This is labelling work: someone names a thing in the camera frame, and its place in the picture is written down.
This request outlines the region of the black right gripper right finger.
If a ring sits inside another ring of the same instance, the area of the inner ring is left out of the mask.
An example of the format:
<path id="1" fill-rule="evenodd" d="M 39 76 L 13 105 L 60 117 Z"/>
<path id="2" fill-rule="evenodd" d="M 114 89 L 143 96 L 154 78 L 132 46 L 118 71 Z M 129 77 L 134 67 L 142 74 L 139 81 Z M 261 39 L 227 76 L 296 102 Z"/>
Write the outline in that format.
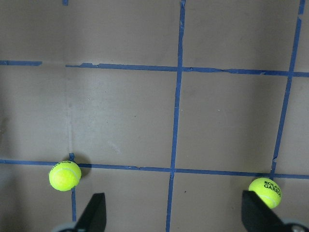
<path id="1" fill-rule="evenodd" d="M 290 231 L 290 226 L 284 224 L 254 191 L 242 192 L 241 221 L 247 232 Z"/>

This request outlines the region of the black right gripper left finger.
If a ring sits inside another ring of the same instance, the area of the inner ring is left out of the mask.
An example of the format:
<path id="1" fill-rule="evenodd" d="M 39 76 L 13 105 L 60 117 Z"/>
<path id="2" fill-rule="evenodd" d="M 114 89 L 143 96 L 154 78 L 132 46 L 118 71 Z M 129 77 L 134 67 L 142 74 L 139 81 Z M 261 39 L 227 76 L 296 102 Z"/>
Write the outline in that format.
<path id="1" fill-rule="evenodd" d="M 74 232 L 104 232 L 107 224 L 104 193 L 92 195 L 81 217 L 74 226 Z"/>

